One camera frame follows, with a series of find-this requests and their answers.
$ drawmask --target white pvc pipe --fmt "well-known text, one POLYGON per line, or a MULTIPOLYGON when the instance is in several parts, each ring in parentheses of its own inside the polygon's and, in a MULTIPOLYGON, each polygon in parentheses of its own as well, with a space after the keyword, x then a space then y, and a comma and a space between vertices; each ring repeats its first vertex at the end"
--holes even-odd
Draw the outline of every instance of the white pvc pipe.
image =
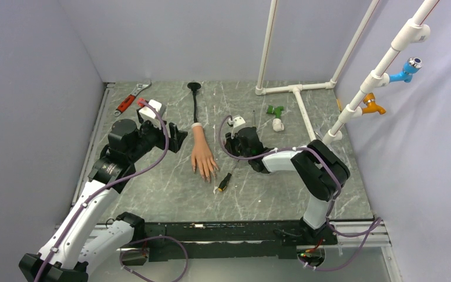
POLYGON ((324 83, 313 83, 313 84, 303 84, 302 90, 311 90, 311 89, 331 89, 332 86, 329 82, 324 83))
POLYGON ((281 87, 271 87, 265 88, 264 91, 266 94, 269 93, 281 93, 281 92, 293 92, 293 88, 301 87, 302 90, 311 90, 311 89, 331 89, 331 84, 329 82, 324 83, 313 83, 313 84, 296 84, 296 85, 288 85, 281 87))
POLYGON ((267 30, 265 32, 264 50, 262 51, 262 60, 260 61, 260 71, 258 73, 257 90, 262 89, 265 74, 265 64, 267 63, 267 56, 269 53, 269 46, 271 42, 272 28, 274 27, 275 11, 277 9, 277 0, 271 1, 271 8, 269 11, 269 18, 267 21, 267 30))
POLYGON ((266 88, 265 93, 291 92, 291 89, 293 89, 293 87, 291 85, 282 86, 282 87, 271 87, 271 88, 266 88))
POLYGON ((300 95, 300 89, 293 88, 293 94, 295 95, 298 103, 298 107, 300 108, 300 112, 302 113, 302 118, 305 123, 305 128, 308 132, 308 137, 310 141, 314 141, 316 139, 314 128, 312 128, 312 123, 310 123, 310 119, 308 118, 307 110, 305 109, 305 105, 302 100, 302 96, 300 95))
POLYGON ((425 0, 414 16, 412 16, 412 21, 417 25, 422 25, 438 2, 440 2, 440 0, 425 0))
MULTIPOLYGON (((422 25, 426 17, 431 13, 431 11, 436 6, 436 4, 438 4, 438 2, 440 2, 440 0, 425 0, 423 4, 421 4, 417 12, 414 14, 413 18, 411 19, 412 24, 417 26, 422 25)), ((404 27, 407 26, 410 28, 417 28, 417 26, 411 27, 409 21, 404 25, 404 27)), ((415 36, 416 34, 410 32, 410 29, 402 28, 399 31, 399 33, 397 33, 397 35, 395 36, 395 39, 392 41, 392 46, 394 43, 396 43, 397 46, 405 48, 408 45, 408 43, 413 41, 415 36)), ((348 110, 347 108, 349 108, 350 110, 355 110, 359 106, 365 95, 367 95, 375 87, 377 87, 379 81, 383 78, 383 74, 386 72, 387 68, 398 56, 400 50, 403 50, 400 48, 398 49, 399 50, 390 47, 386 52, 385 56, 381 59, 381 61, 379 61, 376 68, 372 70, 369 76, 364 80, 364 82, 361 84, 359 91, 352 99, 348 107, 345 107, 343 112, 338 116, 338 121, 333 125, 333 127, 331 127, 328 133, 326 133, 326 135, 324 136, 322 141, 326 145, 330 144, 334 140, 334 136, 338 134, 341 127, 343 127, 343 125, 351 118, 350 115, 346 115, 346 111, 348 110)))
POLYGON ((361 35, 364 31, 364 28, 366 27, 367 23, 369 22, 369 19, 371 18, 372 13, 378 6, 378 3, 379 3, 379 0, 371 1, 371 4, 369 5, 369 8, 366 11, 366 14, 364 15, 364 17, 361 20, 361 24, 355 31, 354 37, 352 38, 352 40, 350 41, 350 44, 346 48, 345 54, 343 55, 343 58, 341 58, 341 61, 339 62, 339 65, 336 68, 336 71, 330 80, 333 84, 336 84, 336 82, 338 81, 339 75, 341 74, 343 67, 345 66, 346 62, 348 61, 350 54, 354 50, 355 45, 357 45, 357 42, 359 41, 359 38, 361 37, 361 35))

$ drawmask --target black base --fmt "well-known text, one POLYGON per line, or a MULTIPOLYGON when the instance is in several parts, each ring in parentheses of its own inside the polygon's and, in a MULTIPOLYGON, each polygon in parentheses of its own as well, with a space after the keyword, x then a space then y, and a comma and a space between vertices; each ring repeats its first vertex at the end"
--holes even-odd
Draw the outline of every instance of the black base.
MULTIPOLYGON (((320 239, 324 239, 322 245, 338 244, 336 236, 329 228, 322 228, 317 236, 311 237, 306 227, 300 220, 146 223, 146 234, 148 237, 167 235, 185 242, 183 245, 190 259, 264 256, 295 259, 297 246, 316 245, 320 239)), ((149 244, 149 248, 149 261, 184 258, 180 247, 172 241, 158 240, 149 244)))
MULTIPOLYGON (((38 254, 25 254, 18 264, 25 279, 28 282, 33 282, 37 272, 44 261, 41 260, 38 254)), ((75 268, 63 269, 60 266, 48 264, 44 269, 44 276, 40 279, 41 282, 87 282, 89 278, 85 273, 85 265, 78 263, 75 268)))

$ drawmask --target white wall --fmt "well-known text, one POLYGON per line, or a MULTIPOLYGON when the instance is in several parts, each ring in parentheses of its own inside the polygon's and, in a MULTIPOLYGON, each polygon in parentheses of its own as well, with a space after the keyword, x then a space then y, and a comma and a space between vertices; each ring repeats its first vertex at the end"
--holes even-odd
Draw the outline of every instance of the white wall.
POLYGON ((56 0, 0 0, 0 281, 66 216, 102 94, 56 0))
MULTIPOLYGON (((336 89, 348 103, 422 1, 388 1, 356 50, 336 89)), ((410 56, 424 67, 411 83, 376 89, 388 112, 347 125, 371 206, 388 227, 404 281, 451 281, 451 1, 425 22, 432 34, 409 45, 388 69, 410 56)))
MULTIPOLYGON (((104 81, 256 80, 269 0, 60 0, 104 81)), ((266 79, 328 81, 371 0, 279 0, 266 79)))

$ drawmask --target black cable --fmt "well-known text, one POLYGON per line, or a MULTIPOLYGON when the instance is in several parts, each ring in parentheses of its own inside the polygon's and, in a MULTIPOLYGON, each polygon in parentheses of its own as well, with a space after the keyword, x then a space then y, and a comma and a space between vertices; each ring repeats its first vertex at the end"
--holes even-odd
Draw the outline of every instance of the black cable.
POLYGON ((105 222, 106 229, 108 229, 108 222, 109 222, 110 220, 113 220, 113 222, 115 222, 115 219, 108 219, 108 220, 105 222))
POLYGON ((198 122, 198 102, 196 101, 196 95, 198 95, 198 90, 201 89, 201 84, 199 84, 198 82, 192 81, 187 84, 187 87, 189 89, 191 89, 191 91, 193 93, 193 101, 194 101, 193 118, 194 118, 194 122, 197 123, 198 122))
POLYGON ((194 100, 194 122, 198 122, 198 102, 196 102, 197 91, 193 91, 193 100, 194 100))
POLYGON ((276 233, 276 231, 279 232, 279 233, 281 233, 281 234, 290 236, 290 237, 302 237, 301 235, 296 235, 296 234, 288 233, 288 232, 286 232, 286 231, 284 231, 284 230, 281 230, 281 229, 274 229, 272 232, 274 232, 274 234, 275 234, 277 237, 279 237, 280 234, 276 233))

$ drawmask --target finger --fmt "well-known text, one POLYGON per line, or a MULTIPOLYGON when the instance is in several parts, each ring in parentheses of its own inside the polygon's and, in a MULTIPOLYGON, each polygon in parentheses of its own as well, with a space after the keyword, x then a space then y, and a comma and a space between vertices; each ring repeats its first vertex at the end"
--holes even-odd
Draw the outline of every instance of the finger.
POLYGON ((220 171, 220 168, 218 168, 217 164, 215 163, 215 160, 213 159, 213 157, 210 158, 211 164, 218 170, 220 171))
POLYGON ((208 168, 207 161, 201 160, 201 165, 203 166, 203 169, 205 171, 205 176, 207 178, 207 181, 210 182, 210 169, 208 168))
POLYGON ((196 172, 196 158, 194 157, 194 153, 191 154, 191 166, 193 167, 193 172, 196 172))
POLYGON ((208 169, 210 169, 211 173, 213 174, 213 177, 217 177, 217 175, 215 174, 215 170, 213 169, 213 166, 211 165, 211 162, 213 161, 212 158, 209 158, 207 160, 207 164, 208 164, 208 169))
POLYGON ((198 160, 198 168, 200 169, 201 178, 205 179, 203 164, 198 160))

